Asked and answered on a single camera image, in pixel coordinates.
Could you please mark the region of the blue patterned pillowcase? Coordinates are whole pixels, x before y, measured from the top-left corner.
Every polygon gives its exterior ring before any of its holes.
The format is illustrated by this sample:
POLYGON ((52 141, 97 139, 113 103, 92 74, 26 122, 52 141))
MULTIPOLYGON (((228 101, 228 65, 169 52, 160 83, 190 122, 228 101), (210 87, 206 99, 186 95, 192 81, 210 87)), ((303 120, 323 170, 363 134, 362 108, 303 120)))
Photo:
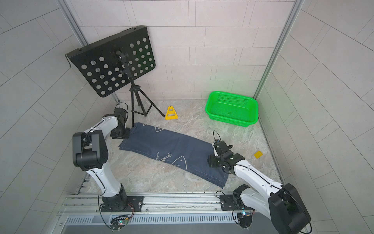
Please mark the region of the blue patterned pillowcase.
POLYGON ((228 180, 227 173, 208 164, 212 144, 188 135, 137 122, 119 149, 176 166, 220 188, 228 180))

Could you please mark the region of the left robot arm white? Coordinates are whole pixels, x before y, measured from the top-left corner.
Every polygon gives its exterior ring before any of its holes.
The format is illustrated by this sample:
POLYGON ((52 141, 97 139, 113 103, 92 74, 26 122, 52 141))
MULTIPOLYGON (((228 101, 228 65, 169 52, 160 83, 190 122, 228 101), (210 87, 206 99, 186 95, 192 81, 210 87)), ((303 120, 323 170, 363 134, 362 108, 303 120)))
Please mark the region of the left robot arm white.
POLYGON ((114 177, 109 166, 109 151, 106 137, 125 139, 130 135, 126 127, 128 111, 115 108, 112 114, 102 117, 93 127, 72 137, 73 164, 88 173, 100 188, 102 212, 120 212, 128 207, 123 185, 114 177))

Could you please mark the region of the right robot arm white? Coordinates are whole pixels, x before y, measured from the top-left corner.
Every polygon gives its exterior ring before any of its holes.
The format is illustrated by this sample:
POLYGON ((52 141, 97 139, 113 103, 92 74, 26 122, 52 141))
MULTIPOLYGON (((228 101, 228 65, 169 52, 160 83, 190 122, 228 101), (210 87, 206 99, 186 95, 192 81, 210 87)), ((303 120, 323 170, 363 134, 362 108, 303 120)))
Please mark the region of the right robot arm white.
POLYGON ((233 192, 236 209, 252 208, 269 218, 280 234, 298 234, 311 226, 311 216, 297 189, 290 183, 278 183, 252 166, 242 155, 231 151, 222 140, 212 144, 210 167, 221 168, 246 183, 233 192))

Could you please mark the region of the small yellow flat card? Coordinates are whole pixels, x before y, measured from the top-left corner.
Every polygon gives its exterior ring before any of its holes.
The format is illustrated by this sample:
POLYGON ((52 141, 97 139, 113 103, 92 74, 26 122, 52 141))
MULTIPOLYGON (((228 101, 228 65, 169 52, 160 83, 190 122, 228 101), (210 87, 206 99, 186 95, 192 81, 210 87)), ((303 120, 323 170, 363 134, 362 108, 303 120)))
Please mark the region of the small yellow flat card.
POLYGON ((261 152, 261 151, 257 151, 255 154, 254 154, 254 157, 256 159, 259 159, 261 156, 263 156, 264 154, 261 152))

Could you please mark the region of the green plastic basket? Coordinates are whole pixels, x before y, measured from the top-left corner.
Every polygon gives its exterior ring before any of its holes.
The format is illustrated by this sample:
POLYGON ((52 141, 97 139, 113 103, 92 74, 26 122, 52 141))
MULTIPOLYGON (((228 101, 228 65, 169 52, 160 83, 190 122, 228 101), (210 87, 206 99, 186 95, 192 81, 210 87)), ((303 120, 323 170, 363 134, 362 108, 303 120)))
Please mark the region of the green plastic basket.
POLYGON ((255 99, 221 91, 211 92, 206 113, 210 119, 241 127, 258 122, 258 103, 255 99))

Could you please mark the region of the yellow triangular plastic block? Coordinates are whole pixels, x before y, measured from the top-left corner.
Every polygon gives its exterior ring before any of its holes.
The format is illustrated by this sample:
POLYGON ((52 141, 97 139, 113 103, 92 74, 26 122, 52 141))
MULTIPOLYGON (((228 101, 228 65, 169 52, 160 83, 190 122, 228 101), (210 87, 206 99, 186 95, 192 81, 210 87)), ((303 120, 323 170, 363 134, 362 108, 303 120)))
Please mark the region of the yellow triangular plastic block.
POLYGON ((177 115, 174 107, 169 106, 167 108, 167 113, 166 113, 166 116, 165 116, 165 120, 175 120, 175 119, 178 119, 178 115, 177 115))

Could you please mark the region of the right base circuit board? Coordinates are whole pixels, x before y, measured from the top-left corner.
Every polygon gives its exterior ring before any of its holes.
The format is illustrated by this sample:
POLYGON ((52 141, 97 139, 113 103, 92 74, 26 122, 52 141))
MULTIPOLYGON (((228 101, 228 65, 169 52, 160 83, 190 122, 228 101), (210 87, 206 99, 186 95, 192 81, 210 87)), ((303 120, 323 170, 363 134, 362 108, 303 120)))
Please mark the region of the right base circuit board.
POLYGON ((241 211, 232 213, 234 222, 242 229, 249 229, 253 222, 253 211, 241 211))

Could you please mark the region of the base circuit board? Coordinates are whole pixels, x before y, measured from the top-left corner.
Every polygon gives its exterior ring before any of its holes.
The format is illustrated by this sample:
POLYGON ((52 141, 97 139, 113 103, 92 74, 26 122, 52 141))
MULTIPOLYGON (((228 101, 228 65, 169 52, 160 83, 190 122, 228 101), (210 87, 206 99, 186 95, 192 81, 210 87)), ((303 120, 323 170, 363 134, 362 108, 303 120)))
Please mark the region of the base circuit board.
POLYGON ((111 220, 110 229, 112 230, 112 232, 114 232, 115 230, 120 232, 123 227, 129 224, 131 219, 132 219, 132 216, 128 216, 128 215, 117 216, 111 220))
POLYGON ((242 229, 249 229, 253 222, 253 211, 241 211, 232 213, 234 222, 242 229))

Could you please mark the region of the black music stand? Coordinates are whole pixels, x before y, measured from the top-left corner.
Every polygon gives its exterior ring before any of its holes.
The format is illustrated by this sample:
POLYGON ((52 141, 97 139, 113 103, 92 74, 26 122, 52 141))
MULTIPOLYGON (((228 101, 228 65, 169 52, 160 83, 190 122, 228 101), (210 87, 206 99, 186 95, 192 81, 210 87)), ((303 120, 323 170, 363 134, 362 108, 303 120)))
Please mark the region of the black music stand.
POLYGON ((141 97, 150 107, 154 102, 146 95, 135 80, 156 68, 152 45, 146 26, 141 25, 121 31, 90 45, 67 53, 69 60, 84 76, 90 86, 105 98, 126 85, 130 85, 131 104, 135 102, 141 111, 131 110, 131 115, 147 116, 141 97))

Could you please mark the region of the left base circuit board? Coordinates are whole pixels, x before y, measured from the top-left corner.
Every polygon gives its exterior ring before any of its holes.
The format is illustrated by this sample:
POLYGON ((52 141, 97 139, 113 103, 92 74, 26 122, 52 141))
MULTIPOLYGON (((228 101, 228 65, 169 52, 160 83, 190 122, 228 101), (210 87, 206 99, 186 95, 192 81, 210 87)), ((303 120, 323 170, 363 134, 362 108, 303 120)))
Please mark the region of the left base circuit board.
POLYGON ((112 230, 112 232, 114 232, 115 230, 120 232, 123 227, 129 224, 131 219, 132 219, 132 216, 128 216, 128 215, 117 216, 111 220, 110 229, 112 230))

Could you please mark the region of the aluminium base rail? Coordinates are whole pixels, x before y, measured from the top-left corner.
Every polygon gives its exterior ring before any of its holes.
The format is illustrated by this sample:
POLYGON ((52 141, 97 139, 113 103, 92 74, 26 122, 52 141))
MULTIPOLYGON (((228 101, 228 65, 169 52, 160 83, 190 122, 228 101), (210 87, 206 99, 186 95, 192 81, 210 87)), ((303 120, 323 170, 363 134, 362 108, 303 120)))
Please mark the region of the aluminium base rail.
POLYGON ((103 227, 105 231, 112 232, 110 222, 120 215, 132 216, 128 225, 237 225, 232 213, 241 211, 253 211, 253 221, 254 215, 266 217, 249 207, 236 209, 233 192, 129 194, 127 202, 128 207, 124 211, 102 212, 100 204, 103 202, 97 194, 67 196, 57 213, 51 232, 60 234, 69 226, 103 227))

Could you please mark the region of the metal corner frame post right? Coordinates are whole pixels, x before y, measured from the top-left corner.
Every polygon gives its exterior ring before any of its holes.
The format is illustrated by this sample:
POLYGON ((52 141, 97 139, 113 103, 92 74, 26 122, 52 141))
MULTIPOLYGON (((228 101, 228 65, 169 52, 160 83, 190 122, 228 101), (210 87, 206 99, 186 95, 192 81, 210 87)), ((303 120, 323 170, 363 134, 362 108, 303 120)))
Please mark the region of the metal corner frame post right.
POLYGON ((277 59, 278 55, 280 54, 280 51, 281 51, 281 49, 282 49, 282 47, 283 47, 283 45, 284 45, 284 43, 287 39, 287 36, 290 33, 290 30, 291 30, 291 28, 292 28, 292 26, 293 26, 293 24, 294 24, 294 22, 297 18, 297 15, 301 10, 303 2, 304 2, 303 0, 296 0, 293 4, 292 8, 291 8, 290 14, 289 14, 289 16, 288 16, 288 18, 285 22, 285 25, 284 25, 284 27, 281 31, 281 34, 280 34, 279 39, 276 43, 276 46, 273 50, 273 53, 270 57, 270 60, 269 60, 267 66, 265 68, 263 76, 262 76, 262 78, 259 82, 259 86, 258 86, 258 88, 257 88, 257 90, 254 94, 253 98, 255 100, 258 99, 258 97, 259 97, 259 95, 260 95, 260 93, 261 93, 261 91, 262 91, 262 89, 263 89, 263 87, 266 83, 266 80, 267 80, 267 78, 268 78, 268 76, 269 76, 269 74, 270 74, 270 72, 271 72, 271 70, 272 70, 272 68, 273 68, 273 66, 276 62, 276 59, 277 59))

